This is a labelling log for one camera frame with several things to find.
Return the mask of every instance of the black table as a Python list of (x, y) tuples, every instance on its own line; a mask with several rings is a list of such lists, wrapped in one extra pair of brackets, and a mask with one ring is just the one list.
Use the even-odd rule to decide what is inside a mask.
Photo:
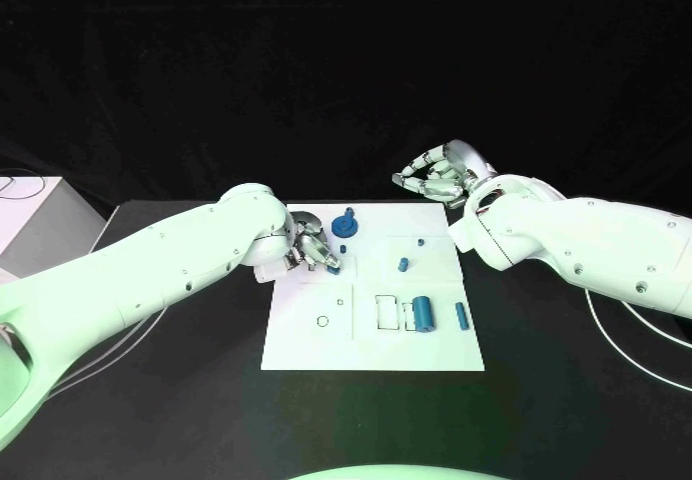
[[(125, 204), (99, 247), (201, 202)], [(692, 394), (608, 344), (540, 262), (462, 255), (486, 372), (260, 370), (273, 284), (253, 270), (175, 305), (140, 346), (42, 407), (3, 479), (282, 479), (373, 463), (514, 479), (690, 478)], [(615, 340), (692, 385), (692, 352), (595, 295)], [(648, 318), (680, 333), (672, 317)]]

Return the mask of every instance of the white paper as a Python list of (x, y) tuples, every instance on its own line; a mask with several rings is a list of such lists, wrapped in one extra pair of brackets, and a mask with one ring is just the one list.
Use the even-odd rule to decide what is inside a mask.
[[(332, 234), (332, 220), (349, 206), (360, 230), (341, 239)], [(342, 272), (332, 275), (324, 267), (311, 272), (302, 265), (276, 282), (263, 369), (484, 371), (443, 205), (299, 204), (289, 209), (322, 219)], [(410, 259), (407, 272), (399, 270), (403, 257)], [(416, 332), (417, 296), (432, 300), (436, 330), (430, 333)], [(458, 302), (466, 307), (468, 331), (459, 325)]]

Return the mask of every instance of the cable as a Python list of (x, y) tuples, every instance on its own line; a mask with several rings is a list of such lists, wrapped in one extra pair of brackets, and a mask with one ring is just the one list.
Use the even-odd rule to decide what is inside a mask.
[[(40, 195), (40, 193), (47, 189), (47, 179), (44, 176), (41, 176), (35, 171), (29, 170), (28, 168), (3, 168), (0, 169), (0, 172), (8, 172), (8, 171), (19, 171), (19, 172), (29, 172), (35, 177), (41, 178), (42, 186), (40, 188), (40, 191), (28, 195), (27, 197), (0, 197), (3, 200), (27, 200), (28, 198), (35, 197)], [(11, 177), (11, 183), (15, 182), (15, 177)], [(0, 192), (11, 186), (11, 183), (5, 185), (5, 187), (0, 189)]]
[(662, 377), (659, 374), (654, 373), (651, 370), (648, 370), (623, 352), (622, 348), (616, 345), (616, 342), (613, 339), (609, 337), (609, 334), (606, 333), (606, 330), (603, 329), (602, 322), (599, 321), (599, 315), (596, 315), (596, 310), (595, 310), (595, 304), (592, 303), (592, 295), (589, 294), (589, 290), (584, 290), (587, 294), (587, 301), (589, 301), (589, 308), (592, 310), (592, 315), (596, 320), (596, 324), (599, 325), (599, 329), (602, 330), (603, 336), (606, 337), (606, 340), (610, 342), (613, 345), (613, 348), (619, 351), (621, 355), (628, 359), (628, 361), (645, 372), (648, 373), (654, 378), (658, 378), (661, 381), (667, 382), (670, 385), (674, 387), (683, 388), (688, 392), (692, 392), (692, 388), (687, 387), (685, 385), (681, 385), (680, 383), (675, 383), (672, 380), (668, 378)]
[(90, 368), (112, 352), (113, 350), (116, 350), (116, 348), (123, 344), (123, 342), (127, 340), (127, 338), (130, 338), (130, 336), (135, 334), (135, 332), (139, 330), (140, 328), (140, 325), (145, 323), (142, 322), (140, 325), (138, 325), (138, 327), (130, 331), (130, 333), (126, 335), (126, 337), (123, 338), (123, 340), (116, 344), (116, 346), (113, 346), (110, 349), (109, 349), (109, 352), (104, 353), (104, 355), (102, 355), (102, 357), (99, 357), (97, 360), (94, 360), (94, 362), (91, 362), (86, 367), (83, 367), (74, 374), (71, 374), (70, 377), (67, 377), (64, 380), (61, 380), (61, 382), (57, 384), (57, 386), (54, 387), (54, 390), (51, 391), (51, 395), (48, 396), (48, 399), (47, 400), (51, 400), (51, 398), (54, 398), (57, 395), (60, 395), (65, 390), (68, 390), (70, 388), (73, 388), (77, 384), (83, 383), (89, 378), (91, 378), (97, 373), (102, 373), (129, 353), (130, 351), (133, 350), (133, 348), (138, 346), (138, 344), (142, 342), (142, 340), (145, 339), (145, 337), (148, 336), (149, 332), (152, 331), (152, 329), (155, 328), (156, 324), (159, 323), (159, 320), (162, 319), (164, 317), (164, 314), (166, 313), (166, 310), (169, 309), (169, 307), (166, 307), (162, 312), (159, 313), (159, 316), (156, 317), (155, 321), (152, 322), (152, 325), (149, 326), (148, 330), (145, 331), (145, 333), (142, 334), (140, 338), (136, 340), (136, 342), (130, 345), (130, 347), (127, 347), (127, 350), (104, 365), (102, 366), (97, 370), (94, 370), (94, 372), (91, 372), (89, 375), (86, 375), (83, 378), (80, 378), (78, 380), (76, 380), (73, 383), (68, 383), (64, 387), (58, 388), (57, 390), (57, 387), (60, 387), (61, 385), (65, 384), (65, 382), (68, 381), (68, 379), (74, 378), (76, 375), (83, 372), (84, 370), (87, 370), (87, 368)]
[(639, 321), (662, 336), (662, 337), (667, 337), (671, 341), (674, 341), (675, 343), (680, 343), (684, 347), (688, 347), (688, 348), (692, 348), (692, 343), (690, 342), (685, 342), (684, 340), (681, 340), (680, 338), (674, 337), (670, 333), (667, 333), (664, 330), (661, 330), (661, 328), (658, 328), (655, 325), (652, 325), (645, 317), (642, 317), (642, 315), (639, 314), (639, 312), (632, 308), (632, 305), (626, 302), (623, 302), (623, 305), (625, 307), (628, 308), (628, 310), (632, 312), (632, 314), (639, 318)]

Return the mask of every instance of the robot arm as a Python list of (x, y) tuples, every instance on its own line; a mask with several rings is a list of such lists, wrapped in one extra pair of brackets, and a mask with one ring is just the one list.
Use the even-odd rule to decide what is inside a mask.
[[(442, 201), (465, 206), (465, 217), (450, 227), (462, 252), (476, 249), (498, 270), (538, 259), (572, 284), (692, 318), (692, 220), (638, 205), (567, 199), (541, 180), (498, 175), (461, 140), (435, 150), (446, 153), (437, 164), (452, 167), (448, 181), (456, 184)], [(422, 158), (432, 154), (413, 166), (427, 165)], [(413, 170), (396, 174), (397, 184)], [(424, 188), (436, 175), (432, 169), (427, 181), (404, 182)]]
[(319, 219), (272, 190), (236, 187), (214, 205), (161, 221), (110, 247), (0, 288), (0, 450), (84, 353), (224, 278), (260, 282), (308, 262), (339, 268)]

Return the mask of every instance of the black backdrop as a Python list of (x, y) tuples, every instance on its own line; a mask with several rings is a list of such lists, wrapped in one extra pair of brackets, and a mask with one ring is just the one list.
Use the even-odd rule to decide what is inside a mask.
[(15, 3), (3, 166), (65, 176), (104, 213), (246, 181), (407, 198), (393, 172), (462, 138), (569, 196), (692, 214), (690, 2), (374, 5)]

